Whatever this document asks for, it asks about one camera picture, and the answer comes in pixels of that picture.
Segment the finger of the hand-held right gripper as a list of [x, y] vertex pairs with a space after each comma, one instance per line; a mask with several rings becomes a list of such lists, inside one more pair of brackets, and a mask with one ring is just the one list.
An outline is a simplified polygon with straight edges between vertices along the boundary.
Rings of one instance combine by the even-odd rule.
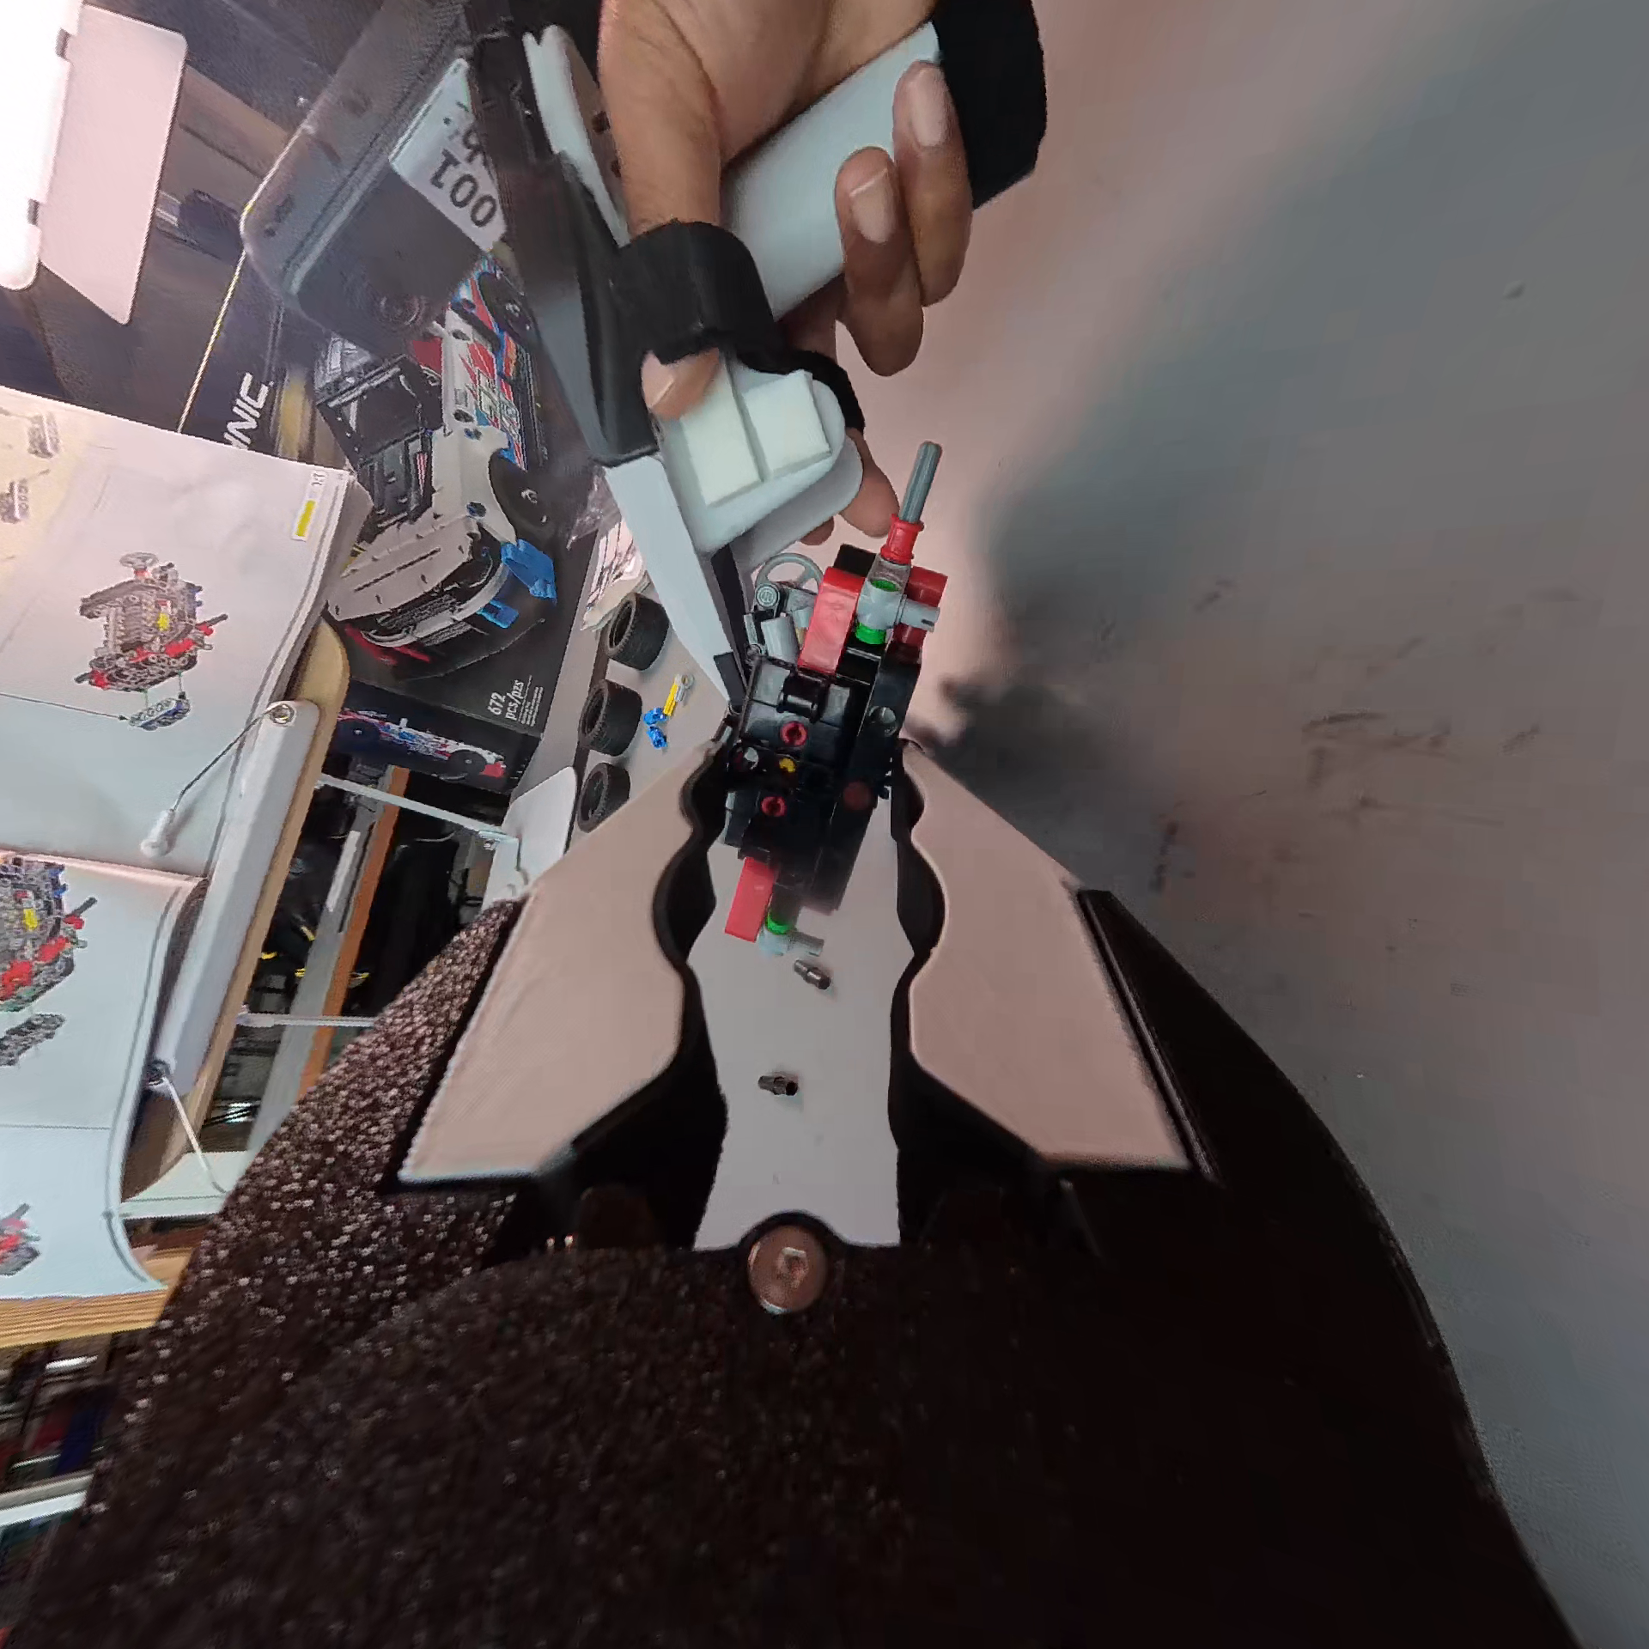
[[729, 699], [748, 697], [746, 587], [732, 550], [695, 546], [662, 460], [610, 464], [604, 477], [676, 635]]

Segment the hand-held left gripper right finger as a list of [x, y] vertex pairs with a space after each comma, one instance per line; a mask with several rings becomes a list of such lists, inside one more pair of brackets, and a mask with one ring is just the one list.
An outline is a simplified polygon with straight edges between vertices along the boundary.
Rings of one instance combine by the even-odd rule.
[[1076, 878], [918, 745], [890, 802], [901, 1173], [1189, 1173]]

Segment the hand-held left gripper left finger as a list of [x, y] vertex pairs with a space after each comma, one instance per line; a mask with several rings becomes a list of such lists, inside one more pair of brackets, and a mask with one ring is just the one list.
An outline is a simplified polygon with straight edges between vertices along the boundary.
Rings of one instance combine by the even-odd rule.
[[403, 1185], [547, 1182], [600, 1153], [710, 1185], [729, 1134], [691, 967], [727, 747], [693, 745], [526, 893], [403, 1159]]

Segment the black red brick assembly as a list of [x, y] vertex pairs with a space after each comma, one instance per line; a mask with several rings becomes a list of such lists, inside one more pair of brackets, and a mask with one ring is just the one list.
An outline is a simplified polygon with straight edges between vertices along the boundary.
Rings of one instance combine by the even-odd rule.
[[806, 912], [844, 902], [938, 627], [947, 575], [916, 548], [940, 460], [921, 443], [878, 550], [841, 546], [825, 567], [786, 551], [756, 572], [750, 690], [724, 759], [739, 855], [725, 933], [805, 969], [823, 946]]

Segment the grey desk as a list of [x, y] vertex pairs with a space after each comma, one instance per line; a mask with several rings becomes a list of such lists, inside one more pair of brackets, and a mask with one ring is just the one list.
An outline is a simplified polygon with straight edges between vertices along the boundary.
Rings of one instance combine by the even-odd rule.
[[1318, 1108], [1588, 1645], [1646, 1645], [1646, 3], [1038, 3], [873, 448], [914, 725]]

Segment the person's right hand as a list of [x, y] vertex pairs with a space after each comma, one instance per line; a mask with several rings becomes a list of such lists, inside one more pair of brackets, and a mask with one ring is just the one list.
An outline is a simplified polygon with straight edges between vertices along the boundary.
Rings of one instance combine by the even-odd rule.
[[[918, 31], [923, 2], [604, 3], [597, 77], [633, 234], [719, 223], [739, 155]], [[938, 65], [894, 93], [892, 151], [851, 155], [835, 177], [842, 275], [786, 318], [791, 340], [835, 357], [839, 331], [889, 378], [918, 359], [926, 311], [957, 287], [975, 196], [961, 115]]]

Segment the black toy car box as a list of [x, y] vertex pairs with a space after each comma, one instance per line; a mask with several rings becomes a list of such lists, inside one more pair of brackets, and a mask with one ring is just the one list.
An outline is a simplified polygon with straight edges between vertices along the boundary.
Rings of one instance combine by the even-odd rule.
[[379, 357], [241, 256], [179, 424], [354, 474], [368, 514], [325, 594], [351, 677], [336, 749], [494, 794], [547, 730], [609, 507], [526, 323], [485, 258]]

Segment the building instruction booklet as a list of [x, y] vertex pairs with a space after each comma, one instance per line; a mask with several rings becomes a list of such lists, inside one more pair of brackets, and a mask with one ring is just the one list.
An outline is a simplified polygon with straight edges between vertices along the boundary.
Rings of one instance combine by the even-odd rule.
[[157, 1290], [128, 1235], [253, 938], [365, 524], [346, 467], [4, 388], [4, 1307]]

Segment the white panel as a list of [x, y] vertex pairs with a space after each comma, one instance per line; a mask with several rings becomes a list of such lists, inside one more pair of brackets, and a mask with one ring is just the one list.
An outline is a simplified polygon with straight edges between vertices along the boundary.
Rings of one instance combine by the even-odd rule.
[[2, 5], [2, 285], [54, 273], [133, 318], [184, 34], [83, 2]]

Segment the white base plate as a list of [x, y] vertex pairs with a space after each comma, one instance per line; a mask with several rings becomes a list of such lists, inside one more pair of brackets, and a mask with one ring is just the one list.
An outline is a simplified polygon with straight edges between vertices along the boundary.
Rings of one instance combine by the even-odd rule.
[[519, 794], [506, 814], [506, 833], [514, 848], [495, 852], [495, 867], [504, 876], [500, 897], [519, 898], [567, 852], [579, 799], [579, 773], [564, 766]]

